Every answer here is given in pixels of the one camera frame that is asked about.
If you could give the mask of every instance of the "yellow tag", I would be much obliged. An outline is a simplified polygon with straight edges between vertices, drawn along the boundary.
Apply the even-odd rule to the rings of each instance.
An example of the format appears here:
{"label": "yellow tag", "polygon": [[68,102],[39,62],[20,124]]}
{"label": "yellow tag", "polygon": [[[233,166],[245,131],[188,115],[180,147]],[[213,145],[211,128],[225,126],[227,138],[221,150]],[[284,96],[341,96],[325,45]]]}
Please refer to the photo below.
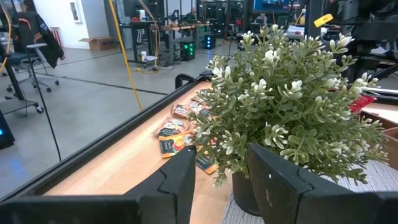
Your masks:
{"label": "yellow tag", "polygon": [[333,16],[331,14],[326,14],[326,15],[322,16],[321,18],[315,20],[313,23],[318,28],[318,27],[324,25],[325,23],[331,21],[332,19],[333,19]]}

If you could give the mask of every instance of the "gray floor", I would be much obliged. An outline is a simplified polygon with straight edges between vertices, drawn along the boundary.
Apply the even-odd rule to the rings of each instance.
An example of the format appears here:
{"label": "gray floor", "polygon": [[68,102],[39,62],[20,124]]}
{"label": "gray floor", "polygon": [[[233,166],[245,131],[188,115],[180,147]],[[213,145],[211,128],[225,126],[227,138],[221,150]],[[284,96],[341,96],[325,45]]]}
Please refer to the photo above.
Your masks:
{"label": "gray floor", "polygon": [[[231,54],[236,47],[232,44]],[[134,69],[141,66],[131,63],[143,106],[147,107],[172,92],[178,74],[196,77],[215,55],[228,55],[228,52],[229,42],[218,40],[217,48],[213,50],[197,49],[195,60],[155,74],[138,74]],[[56,69],[47,67],[48,75],[58,77],[60,86],[51,81],[53,91],[44,92],[62,159],[139,112],[119,49],[101,52],[65,49],[65,56]],[[40,77],[49,77],[45,76],[43,68],[37,67],[36,71]],[[19,80],[25,77],[27,73],[17,74]],[[396,80],[396,77],[390,77],[384,83],[394,88]],[[8,84],[8,77],[0,77],[0,96],[10,96],[6,91]],[[28,83],[22,87],[28,100],[42,105],[37,90]],[[16,141],[14,146],[0,150],[0,198],[58,162],[45,114],[37,114],[34,108],[28,108],[26,118],[25,110],[5,117]]]}

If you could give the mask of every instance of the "red object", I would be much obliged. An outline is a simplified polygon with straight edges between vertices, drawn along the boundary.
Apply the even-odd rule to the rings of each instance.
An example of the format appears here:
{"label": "red object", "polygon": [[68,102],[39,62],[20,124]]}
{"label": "red object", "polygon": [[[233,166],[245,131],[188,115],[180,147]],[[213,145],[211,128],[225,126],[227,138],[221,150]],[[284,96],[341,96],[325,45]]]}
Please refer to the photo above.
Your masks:
{"label": "red object", "polygon": [[353,104],[349,106],[351,112],[355,113],[364,108],[365,106],[373,103],[373,101],[377,100],[374,96],[364,96],[362,95],[359,99],[354,100]]}
{"label": "red object", "polygon": [[62,46],[62,41],[61,41],[61,36],[60,36],[60,28],[59,27],[50,27],[52,35],[55,37],[55,40],[57,40],[58,44],[60,47]]}

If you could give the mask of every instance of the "jacket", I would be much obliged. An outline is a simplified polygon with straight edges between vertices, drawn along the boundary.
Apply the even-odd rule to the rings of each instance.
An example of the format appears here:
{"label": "jacket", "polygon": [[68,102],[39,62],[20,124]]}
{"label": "jacket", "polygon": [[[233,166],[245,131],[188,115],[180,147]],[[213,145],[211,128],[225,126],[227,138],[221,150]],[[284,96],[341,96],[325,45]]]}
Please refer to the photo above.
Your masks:
{"label": "jacket", "polygon": [[[55,68],[58,58],[64,53],[57,40],[52,35],[50,28],[36,12],[18,12],[18,28],[14,29],[14,50],[26,53],[26,46],[31,44],[47,44],[40,47],[40,51],[47,63]],[[36,54],[34,49],[28,49],[29,53]]]}

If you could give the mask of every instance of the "office chair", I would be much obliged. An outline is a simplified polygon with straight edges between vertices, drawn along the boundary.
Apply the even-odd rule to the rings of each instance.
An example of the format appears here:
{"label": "office chair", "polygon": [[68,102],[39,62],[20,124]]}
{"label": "office chair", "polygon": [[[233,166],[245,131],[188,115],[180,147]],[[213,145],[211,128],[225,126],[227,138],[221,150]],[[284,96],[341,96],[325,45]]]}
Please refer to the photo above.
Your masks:
{"label": "office chair", "polygon": [[[32,66],[36,67],[38,65],[42,65],[45,69],[44,63],[47,62],[46,57],[42,53],[43,50],[46,50],[47,53],[49,52],[49,47],[47,45],[47,39],[35,29],[35,26],[45,26],[47,29],[48,27],[42,22],[38,25],[38,21],[32,20],[32,18],[39,17],[38,14],[32,12],[19,12],[18,13],[18,29],[13,30],[13,43],[14,43],[14,53],[10,53],[10,57],[8,58],[8,63],[17,69],[17,70],[25,70],[29,73],[29,77],[19,81],[20,84],[25,82],[30,82],[34,88],[37,88],[35,79],[32,75],[31,64]],[[54,68],[54,61],[50,63],[51,66]],[[38,84],[40,86],[45,86],[47,92],[51,92],[51,88],[44,83],[44,81],[52,80],[55,82],[56,85],[59,85],[60,82],[56,78],[42,78],[37,77]],[[7,87],[7,91],[11,92],[11,84]]]}

